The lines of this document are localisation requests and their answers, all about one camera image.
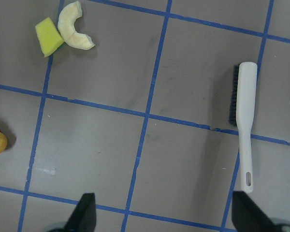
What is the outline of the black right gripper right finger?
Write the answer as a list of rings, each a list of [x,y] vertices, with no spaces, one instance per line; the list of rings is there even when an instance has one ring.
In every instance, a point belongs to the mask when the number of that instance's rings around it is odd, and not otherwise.
[[[232,194],[232,223],[238,232],[279,232],[266,214],[243,191]]]

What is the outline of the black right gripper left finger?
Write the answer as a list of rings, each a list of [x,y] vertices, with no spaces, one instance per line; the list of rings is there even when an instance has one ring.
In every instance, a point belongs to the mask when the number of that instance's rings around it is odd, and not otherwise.
[[[94,193],[84,193],[64,226],[65,232],[93,232],[97,223]]]

